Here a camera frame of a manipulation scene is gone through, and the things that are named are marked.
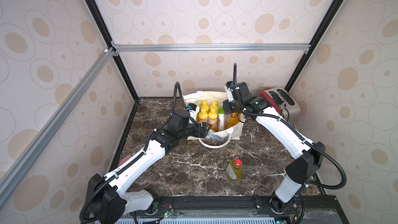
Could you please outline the black base frame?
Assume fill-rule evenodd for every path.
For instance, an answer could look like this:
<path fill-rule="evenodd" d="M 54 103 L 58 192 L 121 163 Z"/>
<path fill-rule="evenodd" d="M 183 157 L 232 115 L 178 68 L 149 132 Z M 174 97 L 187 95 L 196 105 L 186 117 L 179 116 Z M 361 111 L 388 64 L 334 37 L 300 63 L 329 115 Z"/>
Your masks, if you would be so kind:
<path fill-rule="evenodd" d="M 282 213 L 270 197 L 151 197 L 96 200 L 83 219 L 96 224 L 347 224 L 335 196 L 299 196 Z"/>

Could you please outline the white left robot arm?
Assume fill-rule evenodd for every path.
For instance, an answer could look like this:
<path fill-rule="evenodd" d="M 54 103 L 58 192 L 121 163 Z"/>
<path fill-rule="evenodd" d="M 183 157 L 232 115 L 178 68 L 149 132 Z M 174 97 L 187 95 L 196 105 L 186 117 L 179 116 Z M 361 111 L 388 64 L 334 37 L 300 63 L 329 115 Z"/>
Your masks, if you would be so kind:
<path fill-rule="evenodd" d="M 130 186 L 154 163 L 190 136 L 205 138 L 211 130 L 208 123 L 188 123 L 182 127 L 169 125 L 150 136 L 146 150 L 140 150 L 127 162 L 105 176 L 94 175 L 88 185 L 86 202 L 79 214 L 82 223 L 99 221 L 114 224 L 124 214 L 146 211 L 153 206 L 154 196 L 147 190 L 128 192 Z"/>

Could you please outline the yellow-green bottle red cap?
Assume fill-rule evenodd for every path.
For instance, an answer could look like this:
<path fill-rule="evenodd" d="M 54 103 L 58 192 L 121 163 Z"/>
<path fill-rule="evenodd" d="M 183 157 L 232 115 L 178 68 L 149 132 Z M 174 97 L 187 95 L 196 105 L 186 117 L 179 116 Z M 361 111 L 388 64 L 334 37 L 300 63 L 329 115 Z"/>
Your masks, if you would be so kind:
<path fill-rule="evenodd" d="M 243 171 L 243 163 L 240 159 L 231 160 L 226 168 L 226 175 L 228 180 L 237 182 L 241 179 Z"/>

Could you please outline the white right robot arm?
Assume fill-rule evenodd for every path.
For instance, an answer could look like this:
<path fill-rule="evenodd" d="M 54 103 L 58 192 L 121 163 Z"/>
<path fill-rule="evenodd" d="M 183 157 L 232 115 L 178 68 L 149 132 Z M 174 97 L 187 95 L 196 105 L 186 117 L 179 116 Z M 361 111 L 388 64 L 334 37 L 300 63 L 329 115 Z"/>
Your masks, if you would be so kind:
<path fill-rule="evenodd" d="M 252 117 L 257 123 L 272 133 L 289 151 L 293 157 L 286 168 L 286 175 L 282 183 L 272 193 L 270 203 L 275 207 L 284 207 L 294 196 L 302 191 L 308 180 L 320 168 L 323 160 L 310 145 L 325 151 L 322 144 L 315 144 L 301 135 L 278 111 L 263 97 L 257 97 L 249 103 L 240 103 L 238 100 L 223 101 L 223 108 L 227 114 L 239 113 Z"/>

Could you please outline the silver horizontal back rail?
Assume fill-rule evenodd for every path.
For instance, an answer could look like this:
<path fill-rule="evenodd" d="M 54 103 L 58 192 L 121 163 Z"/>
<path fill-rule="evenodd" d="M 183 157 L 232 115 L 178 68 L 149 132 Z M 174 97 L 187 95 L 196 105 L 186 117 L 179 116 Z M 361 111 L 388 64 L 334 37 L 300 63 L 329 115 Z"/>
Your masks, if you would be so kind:
<path fill-rule="evenodd" d="M 115 44 L 115 52 L 205 52 L 205 51 L 308 51 L 311 44 L 167 44 L 167 45 L 121 45 Z"/>

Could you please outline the yellow pump dish soap bottle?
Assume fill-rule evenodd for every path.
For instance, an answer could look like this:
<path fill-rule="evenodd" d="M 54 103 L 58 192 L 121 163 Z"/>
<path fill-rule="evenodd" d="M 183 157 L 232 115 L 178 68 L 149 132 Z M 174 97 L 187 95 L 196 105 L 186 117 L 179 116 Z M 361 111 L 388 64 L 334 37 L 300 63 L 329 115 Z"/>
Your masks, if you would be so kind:
<path fill-rule="evenodd" d="M 187 100 L 187 111 L 190 114 L 190 117 L 193 118 L 194 121 L 197 121 L 198 113 L 200 112 L 200 107 L 195 104 L 195 99 Z"/>

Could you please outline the white bottle green cap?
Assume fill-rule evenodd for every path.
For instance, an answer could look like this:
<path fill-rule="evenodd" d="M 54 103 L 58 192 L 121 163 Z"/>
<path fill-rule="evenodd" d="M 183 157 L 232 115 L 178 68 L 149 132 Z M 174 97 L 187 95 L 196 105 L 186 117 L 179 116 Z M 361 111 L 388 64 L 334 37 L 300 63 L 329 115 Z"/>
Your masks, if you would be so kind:
<path fill-rule="evenodd" d="M 224 131 L 225 130 L 225 114 L 224 114 L 224 108 L 219 108 L 218 112 L 218 132 Z"/>

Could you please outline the orange bottle yellow cap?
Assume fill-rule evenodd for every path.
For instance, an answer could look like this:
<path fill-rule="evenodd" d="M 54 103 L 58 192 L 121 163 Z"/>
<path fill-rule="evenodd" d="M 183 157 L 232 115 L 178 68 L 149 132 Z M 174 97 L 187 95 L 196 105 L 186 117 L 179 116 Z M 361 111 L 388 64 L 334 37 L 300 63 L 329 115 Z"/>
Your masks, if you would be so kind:
<path fill-rule="evenodd" d="M 202 105 L 200 106 L 200 110 L 202 110 L 202 109 L 204 109 L 205 112 L 207 112 L 207 113 L 209 112 L 209 105 L 208 105 L 207 101 L 202 102 Z"/>
<path fill-rule="evenodd" d="M 212 108 L 214 108 L 216 112 L 219 112 L 219 106 L 217 101 L 212 101 L 211 105 L 209 106 L 209 111 L 211 111 Z"/>
<path fill-rule="evenodd" d="M 214 107 L 209 110 L 208 123 L 211 124 L 211 130 L 214 132 L 218 131 L 218 111 Z"/>
<path fill-rule="evenodd" d="M 198 121 L 200 124 L 208 123 L 208 112 L 205 108 L 200 109 L 200 112 L 198 113 Z"/>

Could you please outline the pink cup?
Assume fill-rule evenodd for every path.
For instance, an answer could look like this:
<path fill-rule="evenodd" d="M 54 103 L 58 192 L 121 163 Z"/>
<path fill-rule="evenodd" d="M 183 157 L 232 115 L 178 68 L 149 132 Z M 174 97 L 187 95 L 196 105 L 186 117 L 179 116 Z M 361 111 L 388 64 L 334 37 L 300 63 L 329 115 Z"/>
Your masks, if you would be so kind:
<path fill-rule="evenodd" d="M 131 159 L 131 156 L 127 156 L 124 157 L 121 161 L 120 161 L 120 166 L 124 165 L 126 162 L 128 162 Z"/>

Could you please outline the cream starry night tote bag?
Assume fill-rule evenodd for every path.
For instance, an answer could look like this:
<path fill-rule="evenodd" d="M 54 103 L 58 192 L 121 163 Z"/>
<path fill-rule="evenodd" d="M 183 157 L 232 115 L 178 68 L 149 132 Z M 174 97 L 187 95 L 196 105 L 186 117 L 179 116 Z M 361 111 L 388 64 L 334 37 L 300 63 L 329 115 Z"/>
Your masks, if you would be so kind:
<path fill-rule="evenodd" d="M 212 101 L 217 101 L 218 106 L 221 107 L 224 100 L 227 100 L 227 93 L 226 92 L 217 92 L 217 91 L 197 91 L 196 93 L 187 94 L 183 96 L 185 103 L 187 104 L 188 99 L 195 99 L 195 104 L 200 106 L 203 101 L 207 101 L 209 104 Z M 188 137 L 188 140 L 196 140 L 199 141 L 203 146 L 210 148 L 210 149 L 219 149 L 227 146 L 231 140 L 239 140 L 242 134 L 244 123 L 240 122 L 236 126 L 226 129 L 221 132 L 214 132 L 210 130 L 207 137 L 204 139 L 195 138 L 195 137 Z M 203 140 L 212 140 L 212 141 L 219 141 L 223 142 L 221 145 L 209 145 L 206 144 Z"/>

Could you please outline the silver left side rail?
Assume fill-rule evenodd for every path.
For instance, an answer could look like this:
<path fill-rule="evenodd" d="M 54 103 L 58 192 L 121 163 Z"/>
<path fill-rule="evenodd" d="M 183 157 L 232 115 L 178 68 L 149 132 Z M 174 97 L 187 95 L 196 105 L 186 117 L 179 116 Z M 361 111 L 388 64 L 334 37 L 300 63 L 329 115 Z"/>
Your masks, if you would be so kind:
<path fill-rule="evenodd" d="M 94 62 L 89 71 L 67 96 L 61 106 L 54 112 L 44 127 L 34 137 L 31 144 L 23 151 L 17 161 L 12 165 L 1 181 L 1 208 L 7 203 L 11 195 L 32 168 L 39 156 L 43 153 L 49 142 L 53 139 L 60 126 L 78 104 L 83 94 L 91 86 L 94 79 L 100 73 L 105 63 L 116 50 L 109 47 L 106 52 Z"/>

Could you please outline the red and silver toaster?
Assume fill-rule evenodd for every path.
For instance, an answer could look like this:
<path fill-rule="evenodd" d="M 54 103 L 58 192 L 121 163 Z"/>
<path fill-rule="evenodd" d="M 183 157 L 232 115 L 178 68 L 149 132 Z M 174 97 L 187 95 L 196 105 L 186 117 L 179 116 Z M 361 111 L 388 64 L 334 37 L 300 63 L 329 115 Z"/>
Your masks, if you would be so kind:
<path fill-rule="evenodd" d="M 259 96 L 265 98 L 291 125 L 294 125 L 301 114 L 298 102 L 282 87 L 265 88 Z"/>

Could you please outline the orange pump dish soap bottle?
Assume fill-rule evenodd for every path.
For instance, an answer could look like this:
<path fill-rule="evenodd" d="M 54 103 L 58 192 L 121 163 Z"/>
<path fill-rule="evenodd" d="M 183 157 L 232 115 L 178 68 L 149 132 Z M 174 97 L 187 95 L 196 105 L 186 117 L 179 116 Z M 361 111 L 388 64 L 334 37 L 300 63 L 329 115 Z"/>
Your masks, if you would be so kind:
<path fill-rule="evenodd" d="M 232 128 L 239 123 L 240 123 L 239 114 L 232 113 L 228 116 L 227 123 L 226 123 L 226 129 Z"/>

